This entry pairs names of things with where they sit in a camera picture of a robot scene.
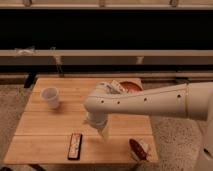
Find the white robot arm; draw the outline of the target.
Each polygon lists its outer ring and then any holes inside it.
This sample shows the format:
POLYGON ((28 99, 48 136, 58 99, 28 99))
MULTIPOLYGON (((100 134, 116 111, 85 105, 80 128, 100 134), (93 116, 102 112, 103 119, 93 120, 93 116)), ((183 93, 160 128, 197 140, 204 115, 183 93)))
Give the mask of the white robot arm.
POLYGON ((206 132, 193 171, 213 171, 213 82, 185 83, 115 94, 107 82, 86 97, 87 123, 103 130, 109 114, 136 114, 205 120, 206 132))

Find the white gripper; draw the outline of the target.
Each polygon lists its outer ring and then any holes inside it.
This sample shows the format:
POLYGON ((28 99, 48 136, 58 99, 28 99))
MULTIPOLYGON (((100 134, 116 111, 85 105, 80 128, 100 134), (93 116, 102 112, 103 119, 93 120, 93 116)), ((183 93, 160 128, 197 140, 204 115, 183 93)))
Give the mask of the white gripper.
POLYGON ((89 124, 92 128, 98 130, 98 134, 103 140, 109 138, 109 129, 108 129, 108 115, 107 114, 94 114, 87 113, 84 123, 89 124))

